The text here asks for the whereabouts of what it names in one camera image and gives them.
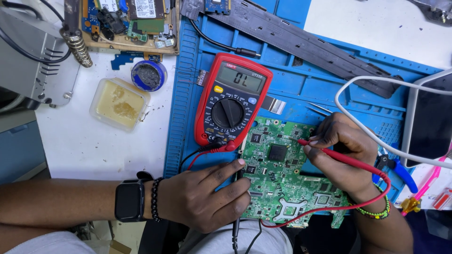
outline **yellow hold button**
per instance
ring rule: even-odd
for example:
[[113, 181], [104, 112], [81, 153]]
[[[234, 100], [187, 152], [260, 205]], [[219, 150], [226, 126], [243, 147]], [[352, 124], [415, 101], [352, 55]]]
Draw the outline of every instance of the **yellow hold button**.
[[217, 93], [222, 93], [222, 92], [223, 92], [223, 88], [220, 87], [220, 86], [218, 86], [218, 85], [214, 86], [214, 87], [213, 87], [213, 90], [214, 90], [215, 92], [217, 92]]

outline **white desk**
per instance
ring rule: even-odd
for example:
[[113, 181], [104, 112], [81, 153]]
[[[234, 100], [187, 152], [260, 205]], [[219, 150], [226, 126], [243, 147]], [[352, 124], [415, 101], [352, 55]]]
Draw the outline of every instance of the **white desk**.
[[[426, 21], [418, 7], [406, 0], [312, 0], [305, 29], [429, 66], [452, 67], [448, 43], [452, 28]], [[100, 79], [119, 77], [131, 82], [134, 64], [111, 70], [110, 60], [116, 52], [91, 52], [95, 65], [80, 68], [71, 102], [57, 109], [42, 105], [36, 111], [52, 177], [127, 179], [141, 169], [154, 177], [162, 175], [176, 57], [163, 57], [169, 78], [164, 87], [151, 93], [152, 106], [144, 122], [126, 133], [97, 121], [88, 112]], [[452, 180], [450, 172], [443, 170], [444, 177], [436, 182], [438, 189]], [[415, 171], [416, 182], [421, 183], [425, 175], [429, 176], [424, 169]], [[427, 195], [438, 194], [437, 188]], [[409, 196], [406, 189], [401, 197]]]

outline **blue button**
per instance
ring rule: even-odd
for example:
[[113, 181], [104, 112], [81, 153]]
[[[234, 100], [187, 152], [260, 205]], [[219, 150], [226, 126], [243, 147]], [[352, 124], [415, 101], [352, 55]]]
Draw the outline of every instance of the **blue button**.
[[248, 102], [249, 103], [251, 103], [251, 104], [256, 104], [256, 102], [257, 102], [257, 99], [256, 98], [248, 98]]

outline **beaded bracelet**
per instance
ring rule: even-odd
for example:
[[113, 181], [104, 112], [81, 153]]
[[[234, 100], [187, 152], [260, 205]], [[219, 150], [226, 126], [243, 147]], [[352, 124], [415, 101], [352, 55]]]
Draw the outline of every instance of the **beaded bracelet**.
[[159, 213], [157, 212], [157, 188], [158, 188], [161, 180], [163, 180], [163, 177], [155, 179], [154, 183], [152, 184], [151, 214], [152, 214], [152, 218], [156, 222], [162, 221], [162, 219], [159, 218]]
[[[378, 188], [378, 190], [380, 192], [383, 192], [382, 188], [380, 188], [376, 184], [375, 184], [375, 186]], [[389, 214], [391, 213], [391, 203], [389, 202], [387, 195], [385, 195], [385, 201], [386, 201], [386, 208], [383, 212], [380, 212], [380, 213], [371, 213], [371, 212], [365, 211], [364, 209], [362, 209], [360, 207], [356, 208], [356, 210], [358, 210], [361, 214], [363, 214], [364, 216], [369, 217], [371, 219], [383, 220], [383, 219], [386, 219], [389, 216]], [[355, 204], [351, 203], [349, 197], [348, 197], [348, 204], [350, 206], [355, 205]]]

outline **smartwatch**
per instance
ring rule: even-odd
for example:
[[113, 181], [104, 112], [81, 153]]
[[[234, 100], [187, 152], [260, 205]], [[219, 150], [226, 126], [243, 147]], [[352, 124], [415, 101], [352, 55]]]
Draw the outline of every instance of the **smartwatch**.
[[146, 221], [144, 213], [144, 182], [151, 179], [122, 181], [116, 187], [114, 216], [120, 222]]

